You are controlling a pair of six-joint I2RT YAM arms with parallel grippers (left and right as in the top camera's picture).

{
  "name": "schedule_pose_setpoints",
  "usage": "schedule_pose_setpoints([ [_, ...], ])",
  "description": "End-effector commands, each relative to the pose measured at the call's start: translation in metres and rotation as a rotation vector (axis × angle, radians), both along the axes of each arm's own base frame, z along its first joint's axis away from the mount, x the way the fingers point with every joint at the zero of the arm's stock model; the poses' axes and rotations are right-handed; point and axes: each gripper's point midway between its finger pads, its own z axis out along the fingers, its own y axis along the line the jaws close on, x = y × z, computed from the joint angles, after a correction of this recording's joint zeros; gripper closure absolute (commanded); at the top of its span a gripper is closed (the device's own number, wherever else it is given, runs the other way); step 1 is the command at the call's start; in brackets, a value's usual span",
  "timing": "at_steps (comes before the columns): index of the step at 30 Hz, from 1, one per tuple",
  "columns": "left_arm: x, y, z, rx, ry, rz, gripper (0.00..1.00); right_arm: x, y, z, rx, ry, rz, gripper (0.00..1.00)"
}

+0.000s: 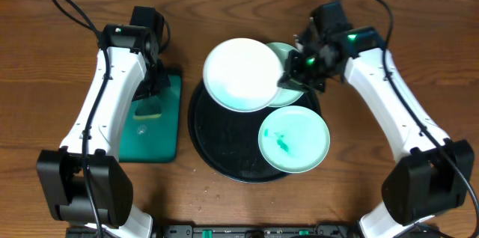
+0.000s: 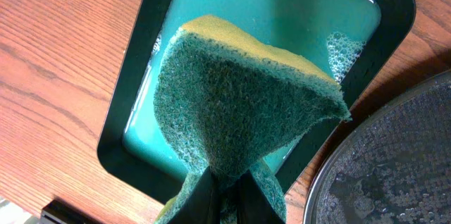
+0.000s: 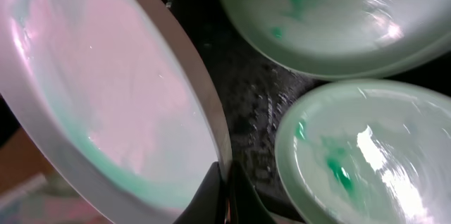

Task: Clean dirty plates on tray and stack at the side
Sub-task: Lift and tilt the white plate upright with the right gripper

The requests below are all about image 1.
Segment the green yellow sponge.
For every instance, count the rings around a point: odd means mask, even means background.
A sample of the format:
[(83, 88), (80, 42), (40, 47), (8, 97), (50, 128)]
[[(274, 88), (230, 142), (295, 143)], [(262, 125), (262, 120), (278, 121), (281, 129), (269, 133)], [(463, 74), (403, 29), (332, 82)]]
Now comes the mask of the green yellow sponge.
[(150, 96), (137, 101), (133, 118), (135, 120), (150, 120), (162, 115), (161, 100), (158, 96)]

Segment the white plate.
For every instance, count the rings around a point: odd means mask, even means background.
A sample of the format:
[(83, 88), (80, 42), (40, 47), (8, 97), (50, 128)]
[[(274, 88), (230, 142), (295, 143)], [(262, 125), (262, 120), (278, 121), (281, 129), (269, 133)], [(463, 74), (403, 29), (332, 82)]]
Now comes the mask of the white plate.
[(234, 38), (209, 53), (203, 82), (207, 93), (221, 107), (233, 112), (255, 112), (275, 99), (283, 72), (278, 56), (266, 44)]

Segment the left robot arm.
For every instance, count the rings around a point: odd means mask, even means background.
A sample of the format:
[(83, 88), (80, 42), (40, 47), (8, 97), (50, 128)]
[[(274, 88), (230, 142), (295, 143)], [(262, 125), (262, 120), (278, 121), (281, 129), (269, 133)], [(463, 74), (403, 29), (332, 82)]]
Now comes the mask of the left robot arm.
[(57, 150), (40, 152), (38, 177), (53, 219), (92, 228), (99, 237), (150, 237), (153, 217), (132, 202), (119, 148), (132, 102), (170, 85), (159, 76), (159, 41), (152, 28), (107, 25), (99, 47), (79, 116)]

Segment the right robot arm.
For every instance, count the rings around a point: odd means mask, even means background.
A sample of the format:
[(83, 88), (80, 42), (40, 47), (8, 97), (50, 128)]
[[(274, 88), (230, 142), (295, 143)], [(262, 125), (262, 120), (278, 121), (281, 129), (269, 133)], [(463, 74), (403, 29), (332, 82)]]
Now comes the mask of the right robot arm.
[(388, 39), (372, 27), (346, 25), (295, 37), (279, 85), (323, 91), (339, 75), (367, 104), (396, 165), (382, 184), (381, 203), (358, 223), (360, 237), (399, 237), (425, 221), (463, 205), (478, 205), (470, 184), (475, 154), (466, 140), (453, 141), (425, 112), (398, 73)]

